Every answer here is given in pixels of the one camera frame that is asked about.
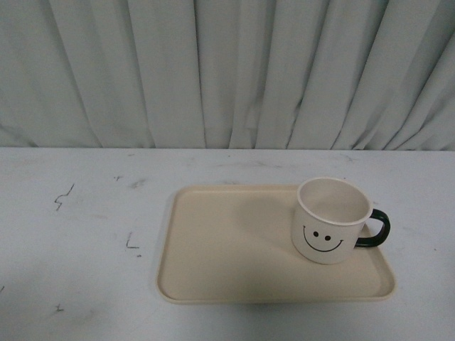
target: smiley face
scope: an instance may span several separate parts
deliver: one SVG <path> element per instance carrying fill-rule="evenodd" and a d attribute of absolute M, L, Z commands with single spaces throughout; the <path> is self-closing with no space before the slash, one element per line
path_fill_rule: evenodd
<path fill-rule="evenodd" d="M 317 231 L 313 231 L 313 237 L 314 238 L 322 238 L 322 236 L 319 235 L 319 233 Z M 306 238 L 306 226 L 304 225 L 304 238 L 305 238 L 305 242 L 313 249 L 313 250 L 316 250 L 316 251 L 319 251 L 319 252 L 330 252 L 330 251 L 333 251 L 335 249 L 337 249 L 341 243 L 343 242 L 342 239 L 340 239 L 340 242 L 335 246 L 335 247 L 331 247 L 331 245 L 333 245 L 333 242 L 330 243 L 330 241 L 332 240 L 332 237 L 329 236 L 329 235 L 326 235 L 324 237 L 324 240 L 327 242 L 327 243 L 324 243 L 324 244 L 327 244 L 328 245 L 328 248 L 329 249 L 324 249 L 324 250 L 321 250 L 321 249 L 317 249 L 316 247 L 314 247 L 313 245 L 310 244 L 310 242 L 308 241 L 308 239 Z"/>

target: scuff mark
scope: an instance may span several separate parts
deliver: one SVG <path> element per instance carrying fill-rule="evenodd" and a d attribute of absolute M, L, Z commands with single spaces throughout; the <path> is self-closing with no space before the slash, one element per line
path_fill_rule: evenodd
<path fill-rule="evenodd" d="M 61 312 L 61 311 L 65 311 L 65 309 L 60 308 L 60 304 L 56 305 L 55 308 L 56 308 L 56 309 L 55 309 L 55 312 L 56 312 L 56 313 L 59 313 L 59 312 Z"/>
<path fill-rule="evenodd" d="M 221 181 L 223 185 L 239 185 L 240 183 L 238 181 L 231 181 L 231 180 L 224 180 Z"/>
<path fill-rule="evenodd" d="M 60 209 L 60 207 L 63 205 L 63 202 L 60 202 L 60 201 L 58 201 L 58 200 L 59 200 L 61 197 L 67 197 L 67 196 L 69 196 L 69 194 L 71 193 L 71 191 L 72 191 L 73 188 L 74 188 L 74 185 L 75 185 L 75 184 L 73 183 L 73 185 L 71 186 L 71 188 L 70 188 L 70 190 L 68 191 L 68 193 L 66 193 L 66 194 L 61 194 L 61 195 L 57 196 L 57 198 L 54 200 L 54 203 L 58 204 L 58 207 L 57 207 L 57 209 L 56 209 L 55 211 L 58 211 L 58 210 Z"/>
<path fill-rule="evenodd" d="M 281 165 L 269 165 L 262 161 L 251 161 L 251 162 L 234 162 L 234 163 L 219 163 L 214 165 L 213 167 L 242 167 L 242 168 L 249 168 L 249 167 L 264 167 L 264 168 L 276 168 L 280 169 L 283 168 Z"/>
<path fill-rule="evenodd" d="M 103 220 L 109 219 L 105 215 L 90 215 L 90 216 L 93 217 L 93 218 L 103 219 Z"/>
<path fill-rule="evenodd" d="M 132 235 L 132 234 L 133 234 L 133 232 L 130 232 L 130 233 L 128 234 L 127 249 L 138 249 L 139 247 L 131 247 L 131 246 L 129 245 L 129 240 L 131 239 L 131 235 Z"/>
<path fill-rule="evenodd" d="M 189 159 L 188 159 L 188 162 L 186 163 L 186 166 L 187 166 L 187 167 L 193 166 L 194 163 L 195 163 L 195 161 L 196 161 L 196 158 L 195 158 L 194 156 L 191 157 L 191 158 L 189 158 Z"/>
<path fill-rule="evenodd" d="M 340 154 L 341 156 L 344 156 L 348 162 L 354 162 L 354 161 L 359 161 L 358 158 L 351 158 L 349 155 L 346 154 Z"/>
<path fill-rule="evenodd" d="M 129 187 L 132 188 L 133 190 L 142 187 L 146 182 L 146 179 L 141 179 L 136 181 L 135 183 L 132 183 Z"/>

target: mug rim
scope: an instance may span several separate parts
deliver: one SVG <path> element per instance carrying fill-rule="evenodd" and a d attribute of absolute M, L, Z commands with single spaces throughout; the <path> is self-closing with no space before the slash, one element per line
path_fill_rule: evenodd
<path fill-rule="evenodd" d="M 307 183 L 310 183 L 310 182 L 315 181 L 315 180 L 334 180 L 334 181 L 338 181 L 338 182 L 344 183 L 345 185 L 348 185 L 348 186 L 352 187 L 353 189 L 357 190 L 363 196 L 365 201 L 368 203 L 368 211 L 367 211 L 367 213 L 362 218 L 360 218 L 359 220 L 355 220 L 355 221 L 352 221 L 352 222 L 336 222 L 334 220 L 328 220 L 328 219 L 325 219 L 325 218 L 322 218 L 322 217 L 318 216 L 317 214 L 312 212 L 303 203 L 303 201 L 301 199 L 301 196 L 300 196 L 301 189 Z M 303 208 L 305 210 L 305 212 L 307 212 L 313 218 L 315 218 L 315 219 L 317 219 L 317 220 L 319 220 L 321 222 L 325 222 L 326 224 L 331 224 L 331 225 L 335 225 L 335 226 L 349 227 L 349 226 L 360 224 L 362 222 L 365 222 L 371 216 L 371 214 L 373 213 L 373 204 L 371 203 L 371 201 L 368 198 L 368 196 L 359 187 L 357 187 L 356 185 L 354 185 L 354 184 L 352 184 L 352 183 L 350 183 L 350 182 L 348 182 L 346 180 L 339 179 L 339 178 L 332 178 L 332 177 L 329 177 L 329 176 L 319 176 L 319 177 L 316 177 L 316 178 L 311 178 L 311 179 L 305 180 L 303 183 L 300 184 L 300 186 L 299 186 L 299 188 L 297 190 L 297 200 L 299 201 L 300 207 Z"/>

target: plastic tray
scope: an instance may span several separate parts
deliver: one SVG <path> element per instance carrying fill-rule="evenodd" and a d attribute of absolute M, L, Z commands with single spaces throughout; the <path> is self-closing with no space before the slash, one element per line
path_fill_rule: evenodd
<path fill-rule="evenodd" d="M 296 185 L 204 185 L 174 200 L 157 276 L 172 303 L 379 301 L 395 277 L 379 248 L 334 265 L 291 241 Z M 368 227 L 363 229 L 369 235 Z"/>

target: tray rim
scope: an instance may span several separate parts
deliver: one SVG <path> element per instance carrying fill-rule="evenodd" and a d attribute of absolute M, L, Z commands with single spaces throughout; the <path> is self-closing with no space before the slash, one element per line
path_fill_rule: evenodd
<path fill-rule="evenodd" d="M 299 187 L 299 184 L 295 183 L 284 183 L 284 184 L 279 184 L 279 183 L 274 183 L 274 184 L 242 184 L 242 183 L 236 183 L 236 184 L 195 184 L 195 185 L 187 185 L 185 187 L 180 188 L 173 194 L 173 199 L 172 199 L 172 206 L 171 206 L 171 211 L 169 213 L 169 216 L 167 218 L 167 225 L 166 225 L 166 238 L 164 240 L 164 243 L 162 244 L 162 249 L 161 249 L 161 254 L 160 254 L 160 259 L 159 259 L 159 266 L 158 270 L 156 272 L 155 276 L 155 286 L 158 289 L 158 292 L 160 296 L 168 303 L 176 304 L 176 305 L 215 305 L 215 304 L 302 304 L 302 303 L 358 303 L 358 302 L 380 302 L 387 300 L 391 296 L 395 294 L 397 291 L 397 279 L 396 276 L 392 270 L 392 267 L 390 266 L 389 261 L 385 258 L 384 254 L 381 252 L 379 247 L 376 247 L 376 249 L 379 252 L 380 257 L 382 258 L 382 262 L 385 265 L 385 268 L 387 268 L 389 274 L 390 274 L 390 279 L 391 279 L 391 290 L 387 292 L 385 295 L 381 296 L 343 296 L 340 298 L 328 298 L 328 299 L 321 299 L 321 298 L 315 298 L 315 299 L 304 299 L 304 300 L 297 300 L 297 299 L 252 299 L 252 300 L 237 300 L 233 301 L 232 299 L 216 299 L 216 300 L 203 300 L 203 299 L 177 299 L 177 298 L 172 298 L 168 295 L 166 295 L 165 290 L 162 289 L 160 286 L 160 278 L 162 275 L 162 268 L 163 268 L 163 260 L 164 256 L 166 253 L 166 247 L 169 242 L 169 231 L 171 229 L 171 223 L 173 219 L 173 214 L 175 212 L 175 207 L 178 203 L 178 199 L 182 197 L 185 193 L 188 192 L 194 192 L 194 191 L 204 191 L 204 192 L 210 192 L 210 191 L 220 191 L 220 190 L 226 190 L 226 191 L 234 191 L 236 189 L 241 189 L 241 190 L 247 190 L 247 191 L 253 191 L 253 190 L 291 190 L 294 189 L 297 191 L 297 188 Z"/>

